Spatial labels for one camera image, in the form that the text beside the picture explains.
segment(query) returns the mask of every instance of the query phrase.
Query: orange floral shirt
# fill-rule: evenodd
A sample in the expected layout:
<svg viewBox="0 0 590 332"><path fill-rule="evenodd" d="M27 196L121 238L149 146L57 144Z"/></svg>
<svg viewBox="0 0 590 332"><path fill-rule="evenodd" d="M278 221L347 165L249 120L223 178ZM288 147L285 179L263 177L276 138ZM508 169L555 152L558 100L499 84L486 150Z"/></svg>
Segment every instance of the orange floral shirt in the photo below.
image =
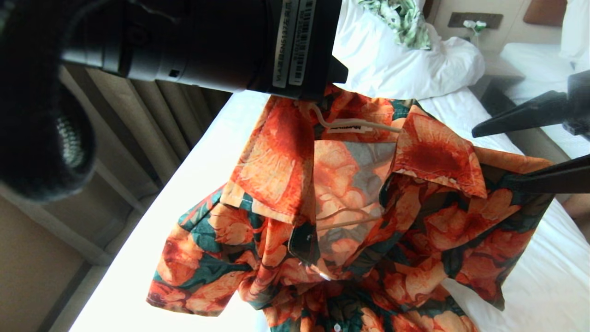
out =
<svg viewBox="0 0 590 332"><path fill-rule="evenodd" d="M315 108L401 132L326 129ZM147 301L216 316L239 291L273 331L476 331L440 283L503 309L552 199L504 178L548 165L474 147L409 101L271 97L229 181L168 237Z"/></svg>

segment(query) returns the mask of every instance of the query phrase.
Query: beige curtain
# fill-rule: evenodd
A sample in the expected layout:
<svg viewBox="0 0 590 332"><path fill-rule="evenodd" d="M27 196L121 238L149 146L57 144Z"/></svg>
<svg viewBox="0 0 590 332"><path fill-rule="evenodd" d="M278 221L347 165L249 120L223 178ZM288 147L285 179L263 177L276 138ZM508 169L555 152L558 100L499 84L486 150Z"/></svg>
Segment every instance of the beige curtain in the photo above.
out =
<svg viewBox="0 0 590 332"><path fill-rule="evenodd" d="M127 215L148 208L200 140L230 94L169 82L137 82L94 69L66 66L61 81L88 114L97 138L96 172L65 200L31 204L0 195L89 262L109 264L104 247L123 229Z"/></svg>

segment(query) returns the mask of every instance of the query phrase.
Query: beige wall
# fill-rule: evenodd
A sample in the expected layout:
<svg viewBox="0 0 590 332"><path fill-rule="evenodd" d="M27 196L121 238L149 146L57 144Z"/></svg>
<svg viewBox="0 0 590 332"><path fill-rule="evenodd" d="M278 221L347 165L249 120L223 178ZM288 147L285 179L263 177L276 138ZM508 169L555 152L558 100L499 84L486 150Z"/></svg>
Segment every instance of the beige wall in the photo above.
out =
<svg viewBox="0 0 590 332"><path fill-rule="evenodd" d="M441 0L434 26L443 39L467 35L466 28L448 28L453 12L485 12L503 14L497 30L485 30L480 37L480 49L501 52L506 43L559 44L561 29L531 25L523 17L531 0Z"/></svg>
<svg viewBox="0 0 590 332"><path fill-rule="evenodd" d="M0 331L35 332L82 262L0 197Z"/></svg>

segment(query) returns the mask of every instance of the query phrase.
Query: white bed sheet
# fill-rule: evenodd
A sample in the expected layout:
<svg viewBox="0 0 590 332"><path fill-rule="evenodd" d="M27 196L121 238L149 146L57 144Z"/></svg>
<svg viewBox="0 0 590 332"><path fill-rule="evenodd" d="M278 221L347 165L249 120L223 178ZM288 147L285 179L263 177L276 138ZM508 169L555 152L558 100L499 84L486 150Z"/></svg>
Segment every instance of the white bed sheet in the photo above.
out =
<svg viewBox="0 0 590 332"><path fill-rule="evenodd" d="M71 331L268 330L262 313L238 296L219 318L172 313L144 301L173 224L227 181L267 99L255 92L237 93L230 99L141 219ZM421 104L465 138L475 124L489 118L467 89ZM505 135L473 141L481 147L519 153ZM504 284L504 312L452 281L445 285L481 331L588 331L589 259L590 247L555 201Z"/></svg>
<svg viewBox="0 0 590 332"><path fill-rule="evenodd" d="M551 90L567 92L568 77L575 73L570 63L559 57L560 45L510 43L500 57L520 70L525 79L508 87L504 93L521 105ZM562 125L541 128L570 158L590 153L590 142L573 136Z"/></svg>

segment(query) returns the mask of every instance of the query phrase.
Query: wall socket panel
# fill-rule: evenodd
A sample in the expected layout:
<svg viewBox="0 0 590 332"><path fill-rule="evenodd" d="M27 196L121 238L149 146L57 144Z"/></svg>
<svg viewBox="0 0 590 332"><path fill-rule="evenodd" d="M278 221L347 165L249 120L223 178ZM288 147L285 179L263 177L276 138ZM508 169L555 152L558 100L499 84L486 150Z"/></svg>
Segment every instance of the wall socket panel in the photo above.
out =
<svg viewBox="0 0 590 332"><path fill-rule="evenodd" d="M502 14L487 14L483 12L453 12L448 22L449 28L464 28L464 21L484 21L487 23L486 29L498 29L502 22Z"/></svg>

